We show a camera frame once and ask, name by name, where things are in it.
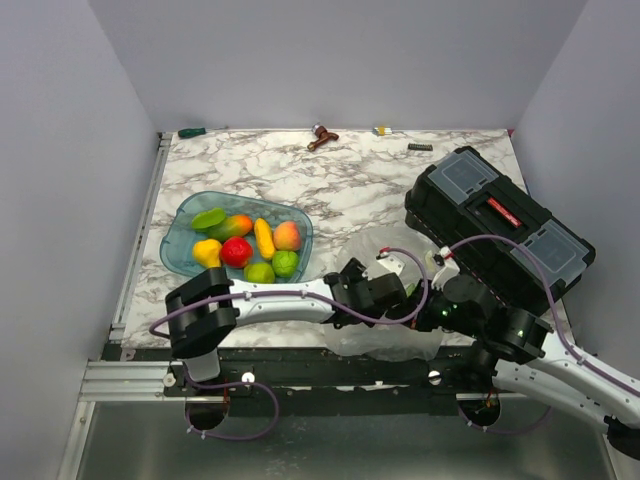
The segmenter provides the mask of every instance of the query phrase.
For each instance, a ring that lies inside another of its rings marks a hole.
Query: red label
[[[504,208],[504,206],[502,206],[502,204],[498,202],[495,198],[489,197],[489,200],[487,200],[487,203],[491,205],[493,208],[495,208],[498,211],[498,213],[500,213],[500,215],[506,218],[508,222],[514,227],[518,228],[520,225],[522,225],[522,222],[518,220],[513,215],[513,213],[511,213],[509,210]]]

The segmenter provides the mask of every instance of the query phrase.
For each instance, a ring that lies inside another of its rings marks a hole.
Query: clear plastic bag
[[[409,250],[424,262],[428,251],[437,247],[424,235],[408,227],[378,227],[364,230],[353,235],[342,247],[336,258],[336,271],[340,271],[352,257],[360,260],[369,270],[370,276],[376,277],[388,273],[381,267],[375,257],[382,247],[402,247]],[[420,270],[415,263],[402,255],[398,258],[405,266],[400,273],[400,280],[405,288],[417,284]],[[431,360],[438,353],[442,332],[416,332],[403,325],[350,325],[335,329],[333,325],[325,325],[327,347],[342,356],[362,355],[378,360],[400,362],[412,358]]]

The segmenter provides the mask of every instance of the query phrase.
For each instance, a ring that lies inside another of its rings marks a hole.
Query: metal frame
[[[169,155],[169,147],[171,146],[171,140],[173,139],[173,133],[162,133],[160,137],[160,145],[158,146],[158,153],[156,155],[156,161],[153,166],[153,172],[151,174],[151,183],[147,190],[147,195],[144,200],[144,208],[140,221],[138,222],[138,229],[136,235],[136,241],[131,249],[129,255],[129,262],[127,264],[127,273],[125,274],[124,283],[118,296],[118,302],[116,304],[116,310],[113,316],[112,324],[118,324],[122,322],[123,318],[129,311],[131,305],[131,297],[133,295],[133,288],[135,287],[135,281],[138,277],[138,271],[142,263],[142,251],[144,251],[144,245],[147,243],[147,237],[149,235],[149,224],[151,217],[153,216],[153,209],[156,205],[158,198],[158,191],[160,190],[160,183],[162,180],[162,174],[164,172],[164,166],[167,163],[167,157]]]
[[[78,402],[58,471],[58,480],[72,480],[78,477],[95,406],[95,402]]]

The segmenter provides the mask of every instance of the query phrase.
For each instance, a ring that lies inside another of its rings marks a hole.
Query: small green object
[[[207,131],[204,128],[185,128],[183,130],[178,130],[178,136],[180,138],[193,138],[198,135],[204,135]]]
[[[276,274],[268,263],[253,263],[244,267],[244,278],[251,283],[274,283]]]
[[[289,278],[295,271],[300,258],[296,252],[278,251],[271,259],[273,270],[279,277]]]
[[[191,228],[196,232],[204,233],[209,228],[220,225],[225,218],[227,218],[227,214],[221,208],[200,212],[191,220]]]

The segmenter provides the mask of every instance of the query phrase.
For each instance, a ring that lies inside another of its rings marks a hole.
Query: white wall
[[[0,477],[54,478],[157,137],[84,0],[0,15]]]
[[[578,340],[636,378],[639,24],[637,0],[590,0],[513,139],[532,194],[597,250],[566,297]]]
[[[156,127],[515,126],[585,0],[90,0]]]

